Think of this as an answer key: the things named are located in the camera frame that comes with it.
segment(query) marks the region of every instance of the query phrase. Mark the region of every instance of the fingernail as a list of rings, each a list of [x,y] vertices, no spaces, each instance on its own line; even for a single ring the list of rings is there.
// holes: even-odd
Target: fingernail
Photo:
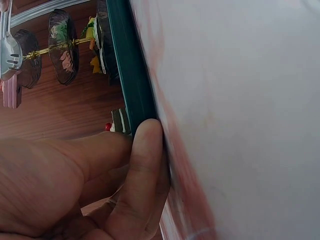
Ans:
[[[7,9],[7,4],[5,4],[5,3],[0,3],[0,11],[1,12],[5,12]]]

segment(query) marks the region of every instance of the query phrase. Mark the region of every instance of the green edge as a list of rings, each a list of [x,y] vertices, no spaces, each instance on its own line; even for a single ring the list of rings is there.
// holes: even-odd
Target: green edge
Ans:
[[[122,92],[134,136],[138,126],[157,118],[150,77],[130,0],[106,0]]]

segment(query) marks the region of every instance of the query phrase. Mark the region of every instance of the hand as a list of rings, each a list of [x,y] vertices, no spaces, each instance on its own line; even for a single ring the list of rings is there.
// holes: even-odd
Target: hand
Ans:
[[[170,187],[162,135],[160,123],[147,120],[133,144],[111,132],[1,140],[0,240],[151,239]],[[82,207],[111,196],[82,215]]]
[[[9,7],[10,0],[0,0],[0,11],[5,12]]]

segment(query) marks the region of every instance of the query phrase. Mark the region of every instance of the wooden floor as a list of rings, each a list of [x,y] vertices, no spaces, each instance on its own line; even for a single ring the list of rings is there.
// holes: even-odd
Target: wooden floor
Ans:
[[[34,7],[36,2],[19,1],[17,11]],[[96,15],[96,1],[66,9],[75,21],[78,36]],[[41,48],[48,47],[48,16],[31,20],[13,29],[28,29],[35,33]],[[33,89],[23,89],[18,109],[6,109],[0,103],[0,138],[72,139],[103,131],[111,122],[111,110],[124,106],[121,87],[109,86],[108,76],[92,74],[90,61],[94,56],[89,44],[80,45],[80,70],[72,84],[60,85],[48,55],[42,58],[42,75]]]

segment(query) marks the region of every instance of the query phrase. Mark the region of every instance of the fork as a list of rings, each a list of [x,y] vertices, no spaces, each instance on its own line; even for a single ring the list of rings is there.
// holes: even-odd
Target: fork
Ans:
[[[13,0],[10,0],[9,8],[1,13],[0,20],[0,78],[2,81],[12,78],[23,62],[21,46],[10,32],[12,5]]]

